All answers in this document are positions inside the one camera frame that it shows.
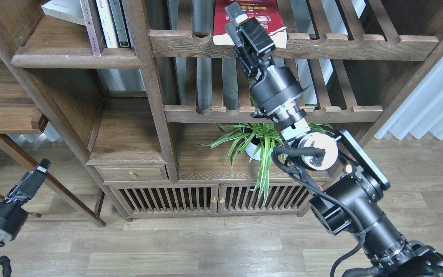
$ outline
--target bookshelf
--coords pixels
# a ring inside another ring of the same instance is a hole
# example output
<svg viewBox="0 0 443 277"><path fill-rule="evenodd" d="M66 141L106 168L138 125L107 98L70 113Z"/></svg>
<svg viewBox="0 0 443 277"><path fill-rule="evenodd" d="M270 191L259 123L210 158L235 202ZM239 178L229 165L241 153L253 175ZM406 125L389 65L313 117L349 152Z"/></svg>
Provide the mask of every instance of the bookshelf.
<svg viewBox="0 0 443 277"><path fill-rule="evenodd" d="M331 32L320 0L307 2L315 33L297 33L290 2L278 0L289 40L274 57L284 58L294 72L294 59L307 58L320 104L304 108L308 121L348 128L364 145L442 57L443 1L367 0L358 18L351 1L337 0L348 35ZM262 208L250 195L239 202L255 182L253 165L241 159L238 171L231 172L223 165L223 147L197 145L215 136L209 123L258 120L250 117L254 108L243 75L239 109L224 106L223 81L216 74L211 107L197 106L195 58L212 58L212 72L220 72L220 59L234 52L214 45L209 33L191 30L192 1L179 1L178 29L171 30L169 2L124 0L136 48L106 49L100 58L88 49L84 28L42 16L39 4L0 2L0 57L125 219L225 215L232 209L232 214L306 212L306 194L290 188L277 170L271 183L275 193L297 194L297 202ZM179 102L173 57L187 58L185 105ZM330 59L335 70L327 84L320 58ZM141 68L146 98L109 97L97 68ZM339 172L313 174L329 183ZM286 195L274 196L278 199Z"/></svg>

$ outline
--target book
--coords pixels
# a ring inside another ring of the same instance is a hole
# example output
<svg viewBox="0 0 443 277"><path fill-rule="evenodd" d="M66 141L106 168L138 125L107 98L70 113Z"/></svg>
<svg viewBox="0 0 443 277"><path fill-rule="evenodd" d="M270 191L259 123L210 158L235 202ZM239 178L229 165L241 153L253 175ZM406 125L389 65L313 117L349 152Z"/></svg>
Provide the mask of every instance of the book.
<svg viewBox="0 0 443 277"><path fill-rule="evenodd" d="M123 3L121 0L109 0L110 10L112 11L112 18L114 19L114 25L116 26L116 34L119 42L119 47L128 48L131 47L128 27L123 12Z"/></svg>
<svg viewBox="0 0 443 277"><path fill-rule="evenodd" d="M97 0L97 8L107 48L118 48L119 44L117 42L116 28L114 26L114 19L112 19L109 1Z"/></svg>
<svg viewBox="0 0 443 277"><path fill-rule="evenodd" d="M93 55L100 57L105 48L105 38L98 15L97 2L95 0L80 0L80 3Z"/></svg>
<svg viewBox="0 0 443 277"><path fill-rule="evenodd" d="M232 4L233 0L216 0L215 19L213 26L213 42L216 45L233 45L233 41L225 31L225 25L230 22L225 7ZM243 12L249 18L255 19L266 30L269 37L278 48L286 48L286 26L281 21L276 0L243 0L239 2Z"/></svg>
<svg viewBox="0 0 443 277"><path fill-rule="evenodd" d="M48 16L85 26L79 0L51 0L41 7Z"/></svg>

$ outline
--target brass door knob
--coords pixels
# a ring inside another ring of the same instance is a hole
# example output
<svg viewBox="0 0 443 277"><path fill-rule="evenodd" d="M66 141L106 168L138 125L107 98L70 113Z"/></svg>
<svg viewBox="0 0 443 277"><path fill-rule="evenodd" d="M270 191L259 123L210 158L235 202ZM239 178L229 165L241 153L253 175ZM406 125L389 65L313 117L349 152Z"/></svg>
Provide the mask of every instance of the brass door knob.
<svg viewBox="0 0 443 277"><path fill-rule="evenodd" d="M136 173L134 173L134 171L130 171L130 179L131 179L131 180L136 180L137 177L138 177L138 176L137 176Z"/></svg>

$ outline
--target wooden floor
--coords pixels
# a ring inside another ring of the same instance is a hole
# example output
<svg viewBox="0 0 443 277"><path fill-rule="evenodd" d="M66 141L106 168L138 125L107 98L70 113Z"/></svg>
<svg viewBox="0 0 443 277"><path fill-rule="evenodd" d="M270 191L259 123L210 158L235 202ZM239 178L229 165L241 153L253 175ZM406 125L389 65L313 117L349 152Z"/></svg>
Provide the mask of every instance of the wooden floor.
<svg viewBox="0 0 443 277"><path fill-rule="evenodd" d="M62 142L23 143L35 159L53 161L51 172L83 201L97 187ZM372 141L367 152L392 188L380 206L409 240L443 254L443 140ZM0 193L24 169L0 151ZM42 188L26 206L42 213L69 213ZM323 277L355 241L327 234L312 214L137 219L124 222L106 201L105 228L86 221L27 222L0 255L9 256L13 276L118 277ZM362 252L338 268L368 267Z"/></svg>

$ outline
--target cabinet door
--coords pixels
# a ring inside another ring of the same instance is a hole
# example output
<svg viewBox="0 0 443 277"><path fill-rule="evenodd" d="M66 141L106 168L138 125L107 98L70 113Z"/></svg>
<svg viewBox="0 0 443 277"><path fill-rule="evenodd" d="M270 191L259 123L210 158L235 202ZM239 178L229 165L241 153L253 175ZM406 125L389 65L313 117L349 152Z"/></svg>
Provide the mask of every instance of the cabinet door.
<svg viewBox="0 0 443 277"><path fill-rule="evenodd" d="M220 184L218 214L296 214L306 206L310 194L295 183L269 185L265 205L255 184Z"/></svg>
<svg viewBox="0 0 443 277"><path fill-rule="evenodd" d="M218 185L111 185L129 218L209 215L217 211Z"/></svg>

